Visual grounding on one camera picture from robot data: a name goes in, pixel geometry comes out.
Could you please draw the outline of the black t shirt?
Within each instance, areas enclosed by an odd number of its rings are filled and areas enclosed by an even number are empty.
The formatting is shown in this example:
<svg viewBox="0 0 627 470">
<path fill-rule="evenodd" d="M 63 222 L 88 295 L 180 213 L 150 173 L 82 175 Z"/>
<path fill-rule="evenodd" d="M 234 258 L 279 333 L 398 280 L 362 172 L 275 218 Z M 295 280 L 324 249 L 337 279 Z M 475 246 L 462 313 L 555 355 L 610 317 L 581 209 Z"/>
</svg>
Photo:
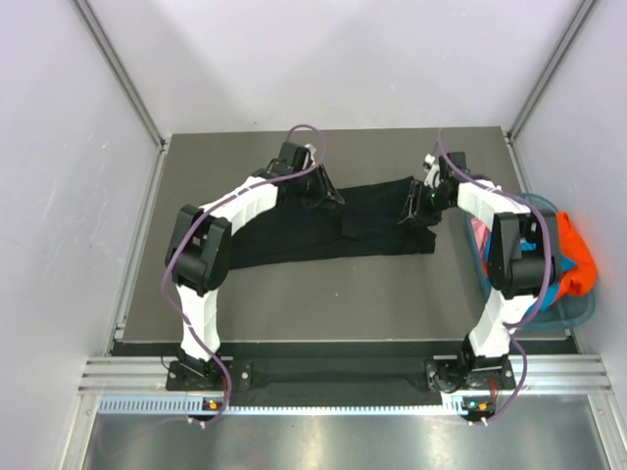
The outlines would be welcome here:
<svg viewBox="0 0 627 470">
<path fill-rule="evenodd" d="M 230 268 L 372 256 L 431 255 L 436 234 L 401 223 L 413 178 L 339 190 L 345 203 L 310 210 L 298 200 L 279 203 L 232 238 Z"/>
</svg>

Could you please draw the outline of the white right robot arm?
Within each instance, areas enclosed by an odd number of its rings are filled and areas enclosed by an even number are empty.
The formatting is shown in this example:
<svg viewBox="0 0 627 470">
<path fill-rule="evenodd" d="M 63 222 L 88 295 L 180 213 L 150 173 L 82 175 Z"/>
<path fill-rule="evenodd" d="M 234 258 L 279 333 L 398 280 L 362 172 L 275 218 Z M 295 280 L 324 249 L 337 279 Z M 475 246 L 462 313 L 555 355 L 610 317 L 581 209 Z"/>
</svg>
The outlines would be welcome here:
<svg viewBox="0 0 627 470">
<path fill-rule="evenodd" d="M 458 208 L 482 222 L 491 291 L 476 326 L 463 340 L 457 373 L 471 388 L 505 368 L 510 335 L 543 301 L 560 275 L 556 214 L 530 207 L 489 180 L 461 182 L 449 177 L 432 187 L 414 180 L 400 222 L 431 226 L 442 211 Z"/>
</svg>

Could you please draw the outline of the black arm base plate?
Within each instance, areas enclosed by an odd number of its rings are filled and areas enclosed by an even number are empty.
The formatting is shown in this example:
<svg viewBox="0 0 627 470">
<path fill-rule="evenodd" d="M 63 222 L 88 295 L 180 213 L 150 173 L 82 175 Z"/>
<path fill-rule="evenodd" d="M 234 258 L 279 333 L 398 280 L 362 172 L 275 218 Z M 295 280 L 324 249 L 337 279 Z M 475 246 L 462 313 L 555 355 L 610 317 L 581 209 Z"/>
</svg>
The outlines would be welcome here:
<svg viewBox="0 0 627 470">
<path fill-rule="evenodd" d="M 458 368 L 459 341 L 230 342 L 221 364 L 201 377 L 176 359 L 170 392 L 230 393 L 232 406 L 388 406 L 435 404 L 441 394 L 511 391 L 510 362 L 502 373 Z"/>
</svg>

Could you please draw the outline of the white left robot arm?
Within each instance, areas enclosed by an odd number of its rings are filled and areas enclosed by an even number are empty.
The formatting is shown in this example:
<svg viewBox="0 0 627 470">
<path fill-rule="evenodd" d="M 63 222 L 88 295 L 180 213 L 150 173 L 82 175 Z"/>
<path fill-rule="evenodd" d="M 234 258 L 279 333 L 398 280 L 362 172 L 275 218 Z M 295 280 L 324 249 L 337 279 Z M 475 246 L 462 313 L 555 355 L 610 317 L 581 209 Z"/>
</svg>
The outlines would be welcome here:
<svg viewBox="0 0 627 470">
<path fill-rule="evenodd" d="M 162 289 L 168 283 L 175 286 L 178 299 L 164 297 L 183 325 L 178 360 L 201 388 L 211 388 L 221 379 L 217 295 L 229 272 L 232 238 L 254 218 L 290 199 L 302 199 L 314 209 L 344 202 L 323 164 L 296 171 L 274 160 L 218 200 L 200 207 L 187 205 L 177 216 Z"/>
</svg>

